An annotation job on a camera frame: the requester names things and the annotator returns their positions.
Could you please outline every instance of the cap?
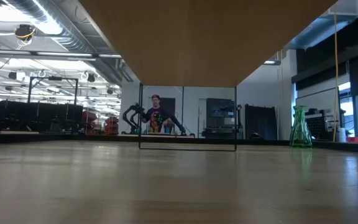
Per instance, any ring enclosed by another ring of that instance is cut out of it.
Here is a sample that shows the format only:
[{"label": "cap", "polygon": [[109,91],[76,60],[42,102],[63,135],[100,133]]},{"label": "cap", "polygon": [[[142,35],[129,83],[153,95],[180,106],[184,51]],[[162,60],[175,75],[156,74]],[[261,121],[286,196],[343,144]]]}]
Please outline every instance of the cap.
[{"label": "cap", "polygon": [[154,94],[154,95],[152,96],[152,99],[154,99],[154,98],[158,98],[159,100],[161,100],[161,99],[160,99],[160,96],[158,96],[157,94]]}]

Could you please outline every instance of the glass vase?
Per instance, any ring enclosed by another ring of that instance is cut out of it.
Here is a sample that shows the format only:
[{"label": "glass vase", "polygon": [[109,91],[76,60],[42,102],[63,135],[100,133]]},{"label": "glass vase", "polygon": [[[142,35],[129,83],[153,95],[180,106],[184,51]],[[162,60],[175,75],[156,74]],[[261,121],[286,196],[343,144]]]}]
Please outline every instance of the glass vase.
[{"label": "glass vase", "polygon": [[294,106],[295,121],[290,136],[290,146],[311,148],[311,134],[305,119],[305,106]]}]

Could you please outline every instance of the graphic t-shirt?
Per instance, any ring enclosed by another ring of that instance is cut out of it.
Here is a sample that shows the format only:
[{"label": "graphic t-shirt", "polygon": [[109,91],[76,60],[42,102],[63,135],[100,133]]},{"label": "graphic t-shirt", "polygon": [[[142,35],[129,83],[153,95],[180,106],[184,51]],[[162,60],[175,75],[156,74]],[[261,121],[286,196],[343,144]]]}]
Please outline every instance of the graphic t-shirt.
[{"label": "graphic t-shirt", "polygon": [[150,108],[146,113],[147,121],[150,120],[149,132],[160,133],[163,122],[163,115],[166,114],[165,110],[161,107],[155,109]]}]

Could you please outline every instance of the ceiling duct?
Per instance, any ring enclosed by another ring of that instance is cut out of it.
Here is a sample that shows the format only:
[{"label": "ceiling duct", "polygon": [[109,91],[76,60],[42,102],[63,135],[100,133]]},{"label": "ceiling duct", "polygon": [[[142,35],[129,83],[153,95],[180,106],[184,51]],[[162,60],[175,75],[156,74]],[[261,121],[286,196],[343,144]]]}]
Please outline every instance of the ceiling duct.
[{"label": "ceiling duct", "polygon": [[[335,6],[314,20],[300,34],[290,41],[287,49],[307,49],[334,34]],[[337,31],[343,29],[358,18],[358,0],[339,0],[336,3]]]},{"label": "ceiling duct", "polygon": [[[11,8],[28,16],[39,30],[45,34],[56,35],[54,41],[69,52],[95,53],[94,47],[72,24],[64,13],[50,0],[3,0]],[[101,59],[86,62],[101,72],[109,83],[122,82],[122,77]]]}]

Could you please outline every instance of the wooden table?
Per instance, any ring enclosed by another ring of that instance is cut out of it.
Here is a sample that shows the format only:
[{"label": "wooden table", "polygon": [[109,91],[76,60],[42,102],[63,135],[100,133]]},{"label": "wooden table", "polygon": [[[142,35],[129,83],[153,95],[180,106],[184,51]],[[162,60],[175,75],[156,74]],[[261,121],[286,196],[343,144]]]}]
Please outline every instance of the wooden table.
[{"label": "wooden table", "polygon": [[0,223],[358,223],[358,154],[1,144]]}]

